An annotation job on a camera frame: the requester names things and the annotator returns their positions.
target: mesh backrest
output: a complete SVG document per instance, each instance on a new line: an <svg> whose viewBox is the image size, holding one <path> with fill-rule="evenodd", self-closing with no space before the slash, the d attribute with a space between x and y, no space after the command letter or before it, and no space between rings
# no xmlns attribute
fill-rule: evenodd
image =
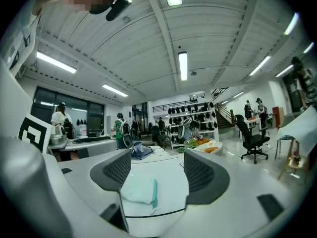
<svg viewBox="0 0 317 238"><path fill-rule="evenodd" d="M123 186L131 170L131 154L125 154L110 165L103 168L105 176Z"/></svg>
<svg viewBox="0 0 317 238"><path fill-rule="evenodd" d="M241 131L242 135L244 136L243 142L250 143L252 134L250 133L248 126L244 122L244 118L242 115L236 115L236 124Z"/></svg>
<svg viewBox="0 0 317 238"><path fill-rule="evenodd" d="M213 168L189 154L184 155L184 172L189 192L195 192L208 186L214 177Z"/></svg>

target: white ceiling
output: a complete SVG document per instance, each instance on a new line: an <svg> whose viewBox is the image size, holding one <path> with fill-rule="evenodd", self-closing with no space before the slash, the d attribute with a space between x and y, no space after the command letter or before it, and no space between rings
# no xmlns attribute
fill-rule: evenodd
<svg viewBox="0 0 317 238"><path fill-rule="evenodd" d="M132 0L115 21L52 3L37 31L38 50L77 69L75 74L33 54L25 75L125 106L209 88L254 83L275 74L310 43L301 23L284 36L294 12L283 0ZM178 53L188 53L180 80ZM251 79L250 72L272 58ZM116 96L108 84L129 96Z"/></svg>

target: ceiling beam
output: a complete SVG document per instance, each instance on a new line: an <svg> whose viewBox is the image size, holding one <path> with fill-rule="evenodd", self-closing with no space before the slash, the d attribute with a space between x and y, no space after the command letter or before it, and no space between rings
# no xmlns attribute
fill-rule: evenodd
<svg viewBox="0 0 317 238"><path fill-rule="evenodd" d="M174 74L174 81L175 81L175 87L176 87L176 91L179 90L178 87L178 78L177 78L177 68L176 68L176 62L175 62L175 56L174 56L174 49L173 49L173 44L172 44L172 39L169 33L169 29L168 29L168 25L167 25L167 21L165 20L165 17L163 15L163 12L161 11L161 8L158 4L157 0L149 0L149 3L152 7L152 10L157 18L159 27L162 31L162 35L165 41L165 45L167 48L167 53L169 56L169 60L170 60L170 65L172 67L172 71Z"/></svg>
<svg viewBox="0 0 317 238"><path fill-rule="evenodd" d="M223 63L223 68L221 68L216 76L216 78L213 80L214 85L216 85L223 73L226 71L227 67L233 60L234 56L237 54L237 51L243 43L244 39L247 37L246 33L248 32L248 29L250 27L250 23L252 22L252 19L255 17L255 9L257 5L257 0L248 0L247 9L243 17L243 21L240 27L240 30L238 32L237 38L235 39L235 42L233 43L233 46L230 50L229 55L227 56L226 60Z"/></svg>
<svg viewBox="0 0 317 238"><path fill-rule="evenodd" d="M30 71L29 69L24 74L25 77L33 78L37 80L37 86L44 87L52 91L59 91L60 93L71 95L76 98L85 99L88 101L97 102L100 104L110 103L116 106L123 106L124 104L113 101L109 98L105 98L94 93L87 92L79 89L75 86L66 85L60 81L38 74L37 72Z"/></svg>
<svg viewBox="0 0 317 238"><path fill-rule="evenodd" d="M135 90L131 86L128 86L122 79L116 77L114 74L110 73L108 70L103 68L101 65L97 64L95 61L92 61L82 53L78 52L71 46L67 45L66 43L58 40L57 38L53 37L52 35L46 33L42 37L39 36L37 31L37 39L39 39L42 43L52 47L53 49L61 52L62 54L80 62L81 64L85 65L88 68L91 68L95 72L97 72L100 76L107 78L112 83L116 84L117 86L121 87L123 91L126 91L130 94L145 96L141 92Z"/></svg>

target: large window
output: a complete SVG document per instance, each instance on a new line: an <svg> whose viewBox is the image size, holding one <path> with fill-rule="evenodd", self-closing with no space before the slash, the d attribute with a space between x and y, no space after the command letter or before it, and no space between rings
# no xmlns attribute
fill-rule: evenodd
<svg viewBox="0 0 317 238"><path fill-rule="evenodd" d="M38 87L33 100L31 115L51 123L52 114L59 102L66 104L66 112L72 119L76 135L80 124L87 124L89 137L99 136L104 129L105 106Z"/></svg>

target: table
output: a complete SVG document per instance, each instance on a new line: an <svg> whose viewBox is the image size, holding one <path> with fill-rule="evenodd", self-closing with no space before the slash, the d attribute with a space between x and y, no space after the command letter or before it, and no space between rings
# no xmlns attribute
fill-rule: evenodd
<svg viewBox="0 0 317 238"><path fill-rule="evenodd" d="M248 129L250 127L252 127L253 122L258 122L258 121L259 121L259 123L257 123L257 124L259 125L259 130L260 130L261 129L261 118L255 118L254 120L244 120ZM239 138L240 138L240 140L242 140L242 133L240 132L240 130L239 130Z"/></svg>

